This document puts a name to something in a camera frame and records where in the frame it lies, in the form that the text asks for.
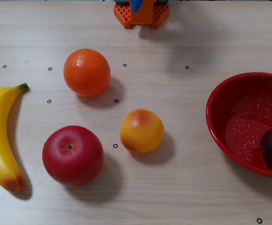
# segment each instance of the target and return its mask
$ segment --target yellow banana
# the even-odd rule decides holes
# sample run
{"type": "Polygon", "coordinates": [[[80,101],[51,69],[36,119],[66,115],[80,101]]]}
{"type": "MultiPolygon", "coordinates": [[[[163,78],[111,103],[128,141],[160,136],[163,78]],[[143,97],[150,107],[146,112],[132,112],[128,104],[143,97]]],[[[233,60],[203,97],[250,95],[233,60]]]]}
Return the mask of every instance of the yellow banana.
{"type": "Polygon", "coordinates": [[[14,193],[23,188],[23,174],[9,145],[7,120],[16,97],[28,89],[26,83],[15,88],[0,88],[0,185],[14,193]]]}

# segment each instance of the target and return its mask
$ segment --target peach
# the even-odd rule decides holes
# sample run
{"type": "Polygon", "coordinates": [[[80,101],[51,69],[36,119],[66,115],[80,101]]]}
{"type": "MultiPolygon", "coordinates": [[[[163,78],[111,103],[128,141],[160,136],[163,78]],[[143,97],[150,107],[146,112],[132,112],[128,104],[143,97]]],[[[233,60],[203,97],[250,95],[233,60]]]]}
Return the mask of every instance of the peach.
{"type": "Polygon", "coordinates": [[[131,111],[121,127],[121,143],[133,153],[148,153],[155,150],[164,136],[161,119],[146,109],[131,111]]]}

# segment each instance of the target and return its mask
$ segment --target red bowl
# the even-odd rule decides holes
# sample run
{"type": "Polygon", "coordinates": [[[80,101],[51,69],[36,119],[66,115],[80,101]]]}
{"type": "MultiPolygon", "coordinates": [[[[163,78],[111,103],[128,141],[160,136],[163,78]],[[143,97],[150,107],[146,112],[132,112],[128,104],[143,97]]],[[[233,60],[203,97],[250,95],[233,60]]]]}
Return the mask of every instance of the red bowl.
{"type": "Polygon", "coordinates": [[[262,135],[272,129],[272,74],[230,77],[210,95],[206,108],[209,131],[233,161],[272,177],[260,150],[262,135]]]}

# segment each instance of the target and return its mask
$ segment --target wooden table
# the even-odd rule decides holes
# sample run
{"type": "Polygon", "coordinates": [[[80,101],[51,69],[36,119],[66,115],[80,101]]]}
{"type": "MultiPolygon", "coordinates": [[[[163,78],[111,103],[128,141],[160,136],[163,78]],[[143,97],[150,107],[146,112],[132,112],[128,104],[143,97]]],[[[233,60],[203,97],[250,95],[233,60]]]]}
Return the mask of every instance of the wooden table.
{"type": "Polygon", "coordinates": [[[0,2],[0,87],[31,87],[8,127],[29,185],[19,195],[0,187],[0,224],[272,225],[272,178],[227,159],[205,122],[221,81],[272,73],[272,2],[177,2],[158,30],[125,30],[113,4],[0,2]],[[110,88],[97,99],[78,98],[63,80],[80,48],[109,61],[110,88]],[[166,129],[161,148],[143,157],[119,140],[136,108],[156,112],[166,129]],[[47,137],[66,125],[87,127],[104,146],[103,171],[85,187],[64,188],[42,164],[47,137]]]}

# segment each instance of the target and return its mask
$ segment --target orange fruit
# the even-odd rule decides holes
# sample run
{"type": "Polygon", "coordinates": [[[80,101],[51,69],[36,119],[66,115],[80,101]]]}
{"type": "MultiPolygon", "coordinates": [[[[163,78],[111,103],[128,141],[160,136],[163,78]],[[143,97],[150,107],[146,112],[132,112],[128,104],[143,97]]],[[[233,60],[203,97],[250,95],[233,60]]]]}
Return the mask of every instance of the orange fruit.
{"type": "Polygon", "coordinates": [[[121,143],[134,153],[148,153],[155,150],[164,136],[161,119],[146,109],[131,111],[121,127],[121,143]]]}
{"type": "Polygon", "coordinates": [[[63,74],[67,86],[84,97],[95,97],[103,93],[111,77],[105,57],[92,49],[71,53],[65,61],[63,74]]]}

